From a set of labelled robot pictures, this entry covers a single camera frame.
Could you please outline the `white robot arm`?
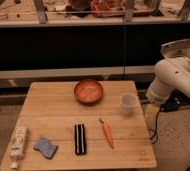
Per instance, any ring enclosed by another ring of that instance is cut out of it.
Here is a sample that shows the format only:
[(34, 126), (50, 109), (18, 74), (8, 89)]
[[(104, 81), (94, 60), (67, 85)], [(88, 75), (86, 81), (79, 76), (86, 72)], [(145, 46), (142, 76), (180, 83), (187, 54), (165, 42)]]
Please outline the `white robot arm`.
[(158, 111), (170, 97), (174, 90), (178, 90), (190, 99), (190, 58), (166, 58), (156, 63), (154, 68), (155, 78), (146, 92), (148, 101)]

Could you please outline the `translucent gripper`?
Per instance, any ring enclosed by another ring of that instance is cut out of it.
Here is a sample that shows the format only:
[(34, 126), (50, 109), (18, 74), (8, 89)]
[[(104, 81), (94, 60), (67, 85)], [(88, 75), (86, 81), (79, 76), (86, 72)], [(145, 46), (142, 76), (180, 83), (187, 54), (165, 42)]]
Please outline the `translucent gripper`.
[(146, 123), (149, 130), (155, 130), (157, 114), (160, 112), (160, 107), (149, 103), (145, 109)]

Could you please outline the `silver robot base dome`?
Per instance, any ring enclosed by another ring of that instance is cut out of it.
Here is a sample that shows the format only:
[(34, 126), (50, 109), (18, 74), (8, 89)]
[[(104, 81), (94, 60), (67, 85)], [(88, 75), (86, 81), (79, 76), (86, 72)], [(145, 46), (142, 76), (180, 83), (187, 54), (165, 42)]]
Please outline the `silver robot base dome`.
[(190, 58), (190, 39), (181, 39), (162, 44), (160, 52), (164, 58)]

